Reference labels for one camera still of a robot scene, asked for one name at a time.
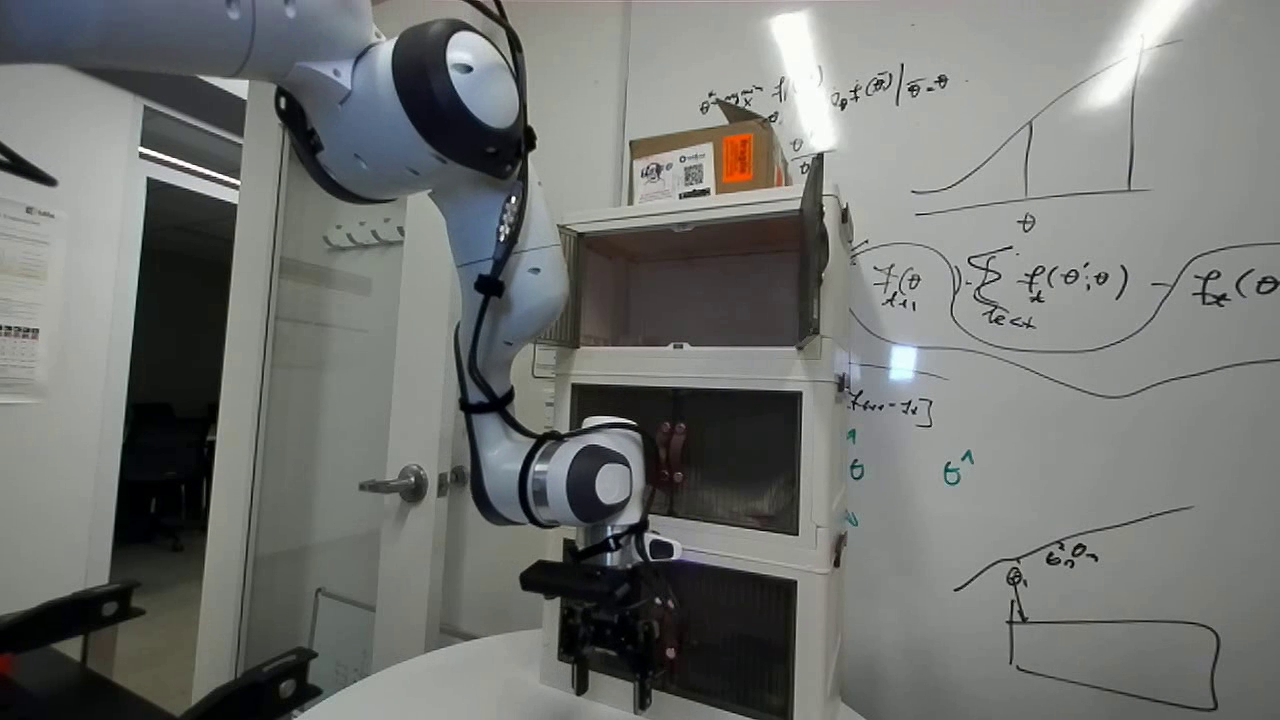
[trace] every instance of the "paper sign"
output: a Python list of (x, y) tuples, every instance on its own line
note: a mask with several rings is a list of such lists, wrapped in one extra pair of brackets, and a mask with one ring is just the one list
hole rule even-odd
[(0, 405), (29, 405), (50, 390), (60, 212), (50, 200), (31, 200), (37, 190), (8, 188), (0, 183)]

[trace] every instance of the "whiteboard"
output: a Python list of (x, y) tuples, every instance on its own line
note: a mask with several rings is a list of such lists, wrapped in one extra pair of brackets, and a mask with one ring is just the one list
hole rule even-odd
[(801, 168), (779, 9), (861, 244), (846, 696), (1280, 715), (1280, 5), (634, 5), (630, 134), (722, 96)]

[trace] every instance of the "white robotic arm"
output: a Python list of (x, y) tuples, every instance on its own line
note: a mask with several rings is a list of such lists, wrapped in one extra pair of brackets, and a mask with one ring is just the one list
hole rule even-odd
[(508, 31), (514, 64), (463, 20), (385, 35), (369, 0), (4, 0), (0, 64), (268, 81), (304, 168), (334, 196), (433, 190), (463, 293), (457, 349), (477, 507), (498, 525), (616, 535), (643, 521), (638, 423), (537, 437), (506, 406), (514, 357), (561, 314), (570, 275), (527, 190), (520, 35), (501, 5), (471, 9)]

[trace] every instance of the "black cable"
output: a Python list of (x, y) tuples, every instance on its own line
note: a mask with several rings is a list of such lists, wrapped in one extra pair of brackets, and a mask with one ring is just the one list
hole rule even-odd
[[(520, 41), (520, 31), (517, 31), (514, 20), (508, 20), (506, 0), (498, 0), (498, 9), (484, 9), (482, 0), (470, 0), (470, 5), (471, 5), (482, 16), (489, 16), (494, 25), (506, 29), (506, 41), (508, 41), (508, 53), (514, 53), (514, 73), (517, 73), (517, 172), (514, 172), (514, 188), (508, 188), (506, 216), (501, 216), (501, 224), (498, 224), (498, 251), (494, 251), (489, 275), (482, 275), (482, 279), (489, 279), (494, 289), (506, 289), (506, 271), (508, 271), (514, 254), (517, 254), (517, 244), (520, 244), (520, 231), (525, 231), (525, 212), (527, 212), (527, 153), (532, 153), (527, 140), (532, 140), (532, 131), (527, 131), (525, 41)], [(652, 499), (658, 499), (658, 482), (652, 482), (652, 477), (648, 477), (648, 472), (658, 468), (658, 440), (652, 440), (639, 423), (597, 423), (597, 426), (577, 426), (577, 431), (532, 431), (532, 426), (525, 426), (525, 423), (514, 415), (508, 401), (501, 401), (498, 389), (489, 384), (489, 374), (482, 373), (482, 335), (484, 335), (484, 324), (489, 324), (489, 310), (494, 310), (494, 300), (498, 300), (494, 289), (482, 296), (482, 309), (477, 309), (471, 342), (470, 342), (470, 381), (482, 389), (484, 405), (489, 405), (494, 410), (501, 410), (501, 418), (506, 418), (514, 431), (520, 431), (520, 437), (532, 440), (532, 448), (527, 448), (527, 456), (525, 456), (525, 463), (520, 463), (520, 503), (525, 503), (525, 517), (537, 525), (525, 489), (527, 489), (532, 461), (537, 461), (537, 450), (539, 450), (545, 443), (565, 443), (565, 440), (577, 440), (577, 437), (619, 431), (619, 426), (623, 426), (623, 431), (638, 431), (638, 437), (639, 437), (639, 448), (643, 448), (643, 482), (639, 482), (639, 490), (648, 490), (648, 496), (643, 496), (643, 507), (639, 507), (639, 525), (623, 527), (619, 535), (638, 535), (638, 527), (643, 531), (643, 527), (648, 527)]]

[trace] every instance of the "label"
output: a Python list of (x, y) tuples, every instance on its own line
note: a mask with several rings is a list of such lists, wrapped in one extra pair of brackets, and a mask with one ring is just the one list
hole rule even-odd
[(735, 131), (722, 140), (722, 188), (758, 180), (758, 134)]
[(658, 153), (634, 160), (634, 200), (687, 200), (687, 196), (718, 196), (718, 149), (694, 142), (677, 153)]

